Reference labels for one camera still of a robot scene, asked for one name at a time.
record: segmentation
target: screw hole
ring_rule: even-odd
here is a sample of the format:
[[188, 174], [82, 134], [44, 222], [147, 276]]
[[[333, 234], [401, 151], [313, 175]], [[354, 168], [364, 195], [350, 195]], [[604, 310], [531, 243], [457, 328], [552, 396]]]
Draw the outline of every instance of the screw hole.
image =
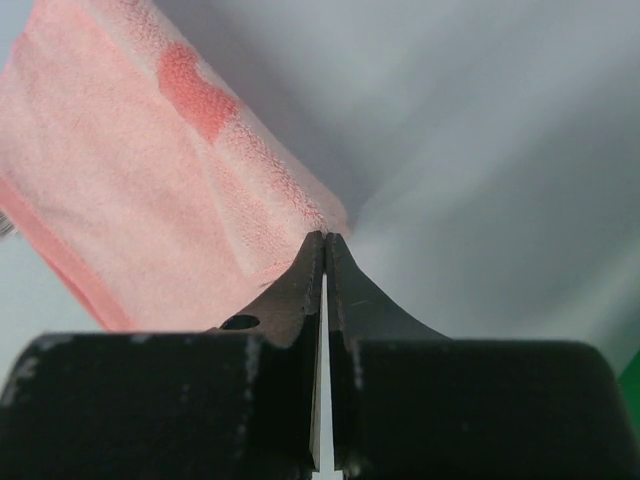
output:
[[234, 315], [220, 327], [222, 330], [247, 330], [260, 325], [258, 317], [253, 315]]

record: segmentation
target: green object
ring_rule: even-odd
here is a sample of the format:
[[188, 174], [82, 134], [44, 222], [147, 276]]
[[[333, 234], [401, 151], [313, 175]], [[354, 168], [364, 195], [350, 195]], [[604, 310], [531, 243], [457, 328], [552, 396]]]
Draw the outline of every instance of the green object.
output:
[[620, 386], [631, 411], [633, 425], [640, 436], [640, 352], [620, 377]]

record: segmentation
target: gray background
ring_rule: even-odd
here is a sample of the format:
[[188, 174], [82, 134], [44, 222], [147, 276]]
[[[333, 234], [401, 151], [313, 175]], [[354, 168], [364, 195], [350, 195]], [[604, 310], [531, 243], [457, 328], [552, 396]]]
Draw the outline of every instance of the gray background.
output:
[[[157, 3], [340, 196], [354, 255], [410, 313], [586, 340], [617, 372], [637, 351], [640, 2]], [[0, 0], [2, 63], [30, 8]], [[0, 371], [45, 329], [97, 329], [20, 238], [0, 306]]]

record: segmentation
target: fabric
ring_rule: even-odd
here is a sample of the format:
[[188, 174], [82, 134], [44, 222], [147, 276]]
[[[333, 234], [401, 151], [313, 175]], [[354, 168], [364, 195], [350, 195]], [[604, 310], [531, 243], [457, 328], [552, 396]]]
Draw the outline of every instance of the fabric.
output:
[[0, 105], [0, 210], [107, 330], [219, 326], [347, 233], [150, 1], [36, 1]]

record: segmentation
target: pink towel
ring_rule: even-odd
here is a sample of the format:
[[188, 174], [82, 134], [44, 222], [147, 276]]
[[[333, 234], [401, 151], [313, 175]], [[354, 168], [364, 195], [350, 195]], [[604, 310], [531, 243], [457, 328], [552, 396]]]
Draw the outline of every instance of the pink towel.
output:
[[37, 0], [0, 105], [0, 211], [107, 330], [219, 326], [346, 232], [151, 1]]

